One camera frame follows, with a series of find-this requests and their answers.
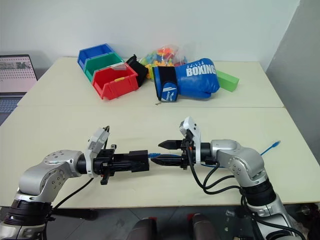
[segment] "laptop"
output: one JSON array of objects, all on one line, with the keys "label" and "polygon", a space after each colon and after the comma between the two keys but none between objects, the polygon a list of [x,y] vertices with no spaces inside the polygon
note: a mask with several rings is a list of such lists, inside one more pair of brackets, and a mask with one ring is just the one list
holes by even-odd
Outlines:
[{"label": "laptop", "polygon": [[0,55],[0,125],[36,82],[28,54]]}]

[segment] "white table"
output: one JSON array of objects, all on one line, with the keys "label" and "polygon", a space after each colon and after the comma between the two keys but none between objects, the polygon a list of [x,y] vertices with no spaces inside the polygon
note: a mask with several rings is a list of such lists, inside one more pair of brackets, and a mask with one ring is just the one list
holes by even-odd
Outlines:
[{"label": "white table", "polygon": [[[24,170],[42,161],[49,153],[81,150],[98,127],[110,125],[108,144],[117,144],[117,153],[157,147],[168,139],[182,139],[179,124],[192,116],[202,130],[202,141],[233,139],[259,152],[281,140],[264,156],[265,168],[275,191],[287,203],[320,202],[320,167],[306,142],[281,107],[113,107],[113,106],[18,106],[0,126],[0,206],[9,206]],[[209,168],[196,168],[203,179]],[[219,169],[215,181],[229,175]],[[69,179],[55,204],[83,185],[83,175]],[[218,187],[236,184],[228,179]],[[96,178],[73,196],[64,208],[113,208],[147,206],[234,205],[240,203],[238,190],[206,195],[195,183],[190,170],[150,164],[146,172],[116,172],[108,185]]]},{"label": "white table", "polygon": [[[159,107],[283,107],[258,62],[214,62],[216,69],[240,78],[237,89],[220,89],[210,99],[178,97]],[[19,106],[146,106],[158,104],[155,85],[148,80],[137,91],[101,100],[75,57],[59,58],[18,103]]]}]

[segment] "plastic bag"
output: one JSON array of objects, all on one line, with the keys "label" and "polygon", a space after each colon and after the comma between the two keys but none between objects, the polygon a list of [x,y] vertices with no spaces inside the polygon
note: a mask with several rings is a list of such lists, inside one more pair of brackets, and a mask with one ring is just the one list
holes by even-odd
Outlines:
[{"label": "plastic bag", "polygon": [[165,45],[149,53],[140,60],[140,63],[148,68],[148,79],[154,79],[152,67],[176,67],[188,63],[187,58],[175,45]]}]

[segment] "plastic bin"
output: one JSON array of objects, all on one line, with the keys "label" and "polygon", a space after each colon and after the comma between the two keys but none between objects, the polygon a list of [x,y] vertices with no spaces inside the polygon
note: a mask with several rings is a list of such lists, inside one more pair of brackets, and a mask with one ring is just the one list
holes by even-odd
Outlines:
[{"label": "plastic bin", "polygon": [[101,99],[111,100],[138,89],[137,73],[127,64],[97,70],[93,87]]},{"label": "plastic bin", "polygon": [[79,51],[77,62],[82,68],[82,70],[84,70],[86,61],[88,59],[91,59],[100,55],[104,55],[104,54],[114,53],[114,52],[115,51],[108,44],[101,44],[98,46],[89,47]]},{"label": "plastic bin", "polygon": [[87,76],[89,81],[92,82],[96,70],[100,70],[111,65],[123,62],[124,61],[121,59],[121,57],[119,57],[115,52],[96,56],[86,60],[84,66],[84,74]]}]

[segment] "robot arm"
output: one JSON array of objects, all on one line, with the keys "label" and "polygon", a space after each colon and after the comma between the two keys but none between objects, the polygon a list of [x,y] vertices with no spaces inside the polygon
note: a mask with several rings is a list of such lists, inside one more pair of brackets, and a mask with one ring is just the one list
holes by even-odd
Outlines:
[{"label": "robot arm", "polygon": [[[263,158],[252,148],[242,147],[234,140],[212,140],[211,143],[201,142],[201,132],[191,117],[187,117],[180,124],[183,140],[166,140],[159,144],[166,149],[182,149],[182,156],[160,155],[151,159],[156,164],[164,166],[180,166],[187,169],[192,163],[219,163],[229,169],[241,187],[246,198],[248,208],[263,217],[263,221],[292,228],[288,214],[269,181]],[[260,239],[299,239],[290,231],[256,223],[260,232]]]},{"label": "robot arm", "polygon": [[59,150],[47,155],[40,164],[26,170],[19,180],[14,201],[0,222],[0,240],[42,239],[51,203],[68,178],[88,174],[91,178],[102,175],[101,184],[115,172],[149,170],[148,151],[115,154],[116,145],[102,149],[109,136],[109,128],[99,128],[89,139],[84,153]]}]

